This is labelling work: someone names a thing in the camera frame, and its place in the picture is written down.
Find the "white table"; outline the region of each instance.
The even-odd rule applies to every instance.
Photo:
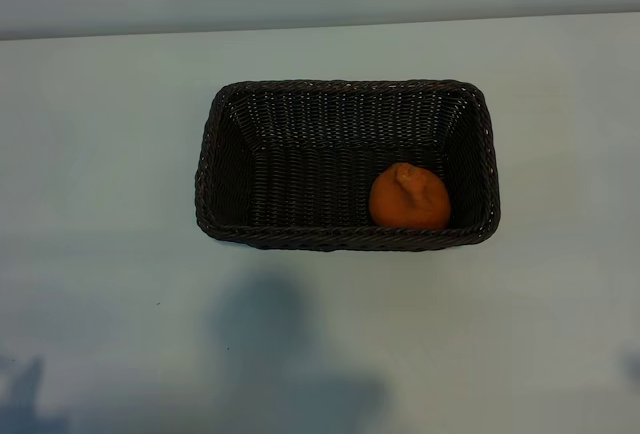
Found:
[[[206,237],[213,95],[287,78],[480,87],[494,237]],[[0,43],[0,433],[639,432],[639,94],[639,14]]]

